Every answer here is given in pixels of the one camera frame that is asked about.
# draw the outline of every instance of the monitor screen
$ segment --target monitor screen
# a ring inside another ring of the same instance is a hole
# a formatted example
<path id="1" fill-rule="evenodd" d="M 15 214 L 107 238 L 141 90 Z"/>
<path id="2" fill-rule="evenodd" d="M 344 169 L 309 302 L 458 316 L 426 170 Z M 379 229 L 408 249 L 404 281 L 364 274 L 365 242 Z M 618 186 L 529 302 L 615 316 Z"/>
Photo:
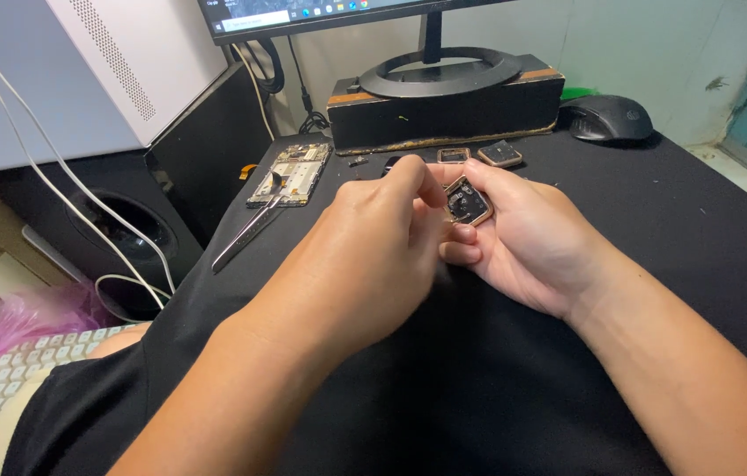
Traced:
<path id="1" fill-rule="evenodd" d="M 215 44 L 279 37 L 507 0 L 198 0 Z"/>

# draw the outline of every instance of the speaker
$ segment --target speaker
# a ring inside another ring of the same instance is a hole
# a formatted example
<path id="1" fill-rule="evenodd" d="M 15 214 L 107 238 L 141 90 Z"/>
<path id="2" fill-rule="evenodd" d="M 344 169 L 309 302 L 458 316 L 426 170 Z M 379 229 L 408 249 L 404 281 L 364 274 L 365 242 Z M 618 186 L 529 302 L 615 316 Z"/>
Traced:
<path id="1" fill-rule="evenodd" d="M 258 164 L 270 146 L 252 81 L 231 67 L 150 148 L 76 158 L 80 180 L 167 257 L 175 285 L 209 243 L 244 180 L 241 168 Z M 168 290 L 156 252 L 91 201 L 58 164 L 39 166 L 130 259 L 153 286 Z M 32 167 L 0 170 L 0 198 L 86 276 L 132 277 L 114 251 L 44 185 Z M 133 317 L 155 313 L 149 293 L 112 281 L 106 287 Z"/>

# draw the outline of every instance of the disassembled phone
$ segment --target disassembled phone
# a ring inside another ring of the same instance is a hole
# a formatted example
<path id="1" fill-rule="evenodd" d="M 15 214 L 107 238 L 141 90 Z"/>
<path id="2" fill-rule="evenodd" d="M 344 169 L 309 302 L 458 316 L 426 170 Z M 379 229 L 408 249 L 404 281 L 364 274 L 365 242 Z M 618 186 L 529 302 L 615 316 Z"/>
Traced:
<path id="1" fill-rule="evenodd" d="M 463 164 L 471 157 L 471 150 L 467 147 L 457 149 L 440 149 L 438 151 L 439 164 Z"/>
<path id="2" fill-rule="evenodd" d="M 463 175 L 444 190 L 447 196 L 447 211 L 451 223 L 465 223 L 476 226 L 494 213 L 491 202 L 475 189 Z"/>
<path id="3" fill-rule="evenodd" d="M 271 191 L 271 173 L 269 172 L 256 192 L 247 200 L 248 208 L 259 208 L 267 204 L 274 195 L 283 199 L 277 207 L 302 207 L 309 202 L 315 190 L 317 180 L 324 172 L 324 166 L 332 153 L 329 144 L 294 145 L 280 152 L 271 165 L 270 172 L 282 177 L 282 188 L 279 192 Z"/>
<path id="4" fill-rule="evenodd" d="M 521 153 L 506 141 L 499 141 L 490 146 L 482 147 L 477 150 L 477 155 L 491 167 L 508 167 L 518 165 L 523 161 Z"/>

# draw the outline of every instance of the black mouse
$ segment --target black mouse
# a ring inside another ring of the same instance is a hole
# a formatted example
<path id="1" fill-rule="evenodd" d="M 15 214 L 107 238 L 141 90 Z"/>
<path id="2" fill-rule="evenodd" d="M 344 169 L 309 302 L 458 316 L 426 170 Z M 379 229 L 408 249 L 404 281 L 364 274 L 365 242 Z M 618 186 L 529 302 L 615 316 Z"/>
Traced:
<path id="1" fill-rule="evenodd" d="M 653 134 L 653 122 L 641 104 L 620 96 L 583 96 L 562 103 L 559 123 L 570 124 L 571 135 L 583 141 L 643 141 Z"/>

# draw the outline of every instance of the white wall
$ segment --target white wall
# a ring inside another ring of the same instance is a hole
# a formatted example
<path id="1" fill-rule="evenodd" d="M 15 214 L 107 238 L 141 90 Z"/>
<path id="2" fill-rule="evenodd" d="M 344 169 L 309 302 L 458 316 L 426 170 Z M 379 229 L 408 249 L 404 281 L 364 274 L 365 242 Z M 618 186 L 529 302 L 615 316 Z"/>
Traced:
<path id="1" fill-rule="evenodd" d="M 315 108 L 336 80 L 418 47 L 420 17 L 293 38 Z M 305 118 L 286 39 L 275 38 L 286 89 L 274 102 L 282 134 Z M 444 13 L 444 46 L 532 53 L 568 86 L 632 97 L 680 144 L 719 138 L 747 75 L 747 0 L 518 0 Z M 724 86 L 706 91 L 724 76 Z"/>

